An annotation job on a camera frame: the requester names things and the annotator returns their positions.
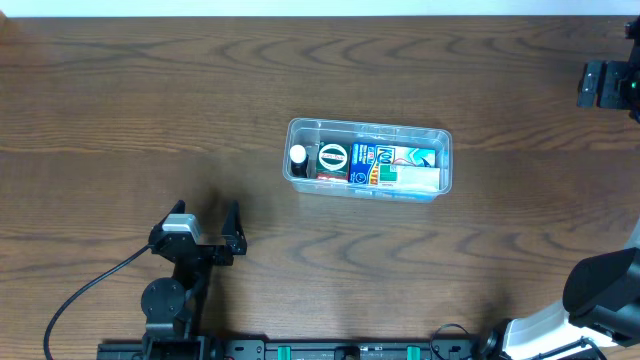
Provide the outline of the green Zam-Buk box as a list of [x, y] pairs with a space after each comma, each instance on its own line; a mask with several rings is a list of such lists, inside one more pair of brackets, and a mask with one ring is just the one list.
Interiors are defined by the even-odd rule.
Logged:
[[334, 174], [349, 179], [351, 147], [347, 144], [321, 142], [316, 160], [316, 176]]

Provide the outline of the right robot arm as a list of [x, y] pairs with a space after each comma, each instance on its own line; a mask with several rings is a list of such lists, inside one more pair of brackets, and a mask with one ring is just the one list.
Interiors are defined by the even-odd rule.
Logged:
[[[639, 119], [639, 62], [591, 61], [577, 105], [627, 110]], [[603, 359], [608, 347], [639, 343], [639, 229], [615, 252], [580, 261], [562, 299], [492, 330], [486, 359]]]

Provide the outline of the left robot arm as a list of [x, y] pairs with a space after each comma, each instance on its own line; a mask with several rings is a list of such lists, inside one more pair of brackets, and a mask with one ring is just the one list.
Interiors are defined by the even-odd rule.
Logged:
[[199, 326], [212, 269], [231, 266], [236, 255], [247, 252], [239, 204], [230, 204], [221, 230], [222, 244], [203, 244], [200, 236], [197, 218], [186, 212], [182, 200], [150, 232], [151, 253], [170, 261], [174, 270], [170, 277], [152, 281], [141, 296], [141, 309], [146, 316], [144, 360], [224, 357], [221, 342], [201, 335]]

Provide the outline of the dark syrup bottle white cap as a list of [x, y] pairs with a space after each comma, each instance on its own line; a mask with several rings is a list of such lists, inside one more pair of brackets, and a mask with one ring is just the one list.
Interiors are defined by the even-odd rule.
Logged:
[[295, 177], [306, 178], [308, 154], [306, 148], [296, 144], [289, 149], [291, 173]]

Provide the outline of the red Panadol ActiFast box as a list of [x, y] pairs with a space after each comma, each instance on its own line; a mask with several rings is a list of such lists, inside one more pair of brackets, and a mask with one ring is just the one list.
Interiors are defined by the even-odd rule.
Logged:
[[316, 176], [316, 179], [320, 181], [329, 181], [336, 183], [349, 183], [348, 177], [338, 176], [334, 174], [319, 174]]

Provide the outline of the white green medicine box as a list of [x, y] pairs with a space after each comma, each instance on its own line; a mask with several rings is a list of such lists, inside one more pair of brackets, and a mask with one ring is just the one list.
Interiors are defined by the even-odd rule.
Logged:
[[438, 191], [440, 170], [430, 167], [381, 165], [378, 185], [392, 188]]

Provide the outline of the blue Kool Fever box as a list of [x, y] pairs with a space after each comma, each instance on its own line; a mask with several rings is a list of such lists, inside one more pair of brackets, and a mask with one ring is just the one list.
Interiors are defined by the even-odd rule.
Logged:
[[381, 165], [436, 167], [436, 151], [396, 145], [357, 142], [352, 146], [349, 182], [379, 186]]

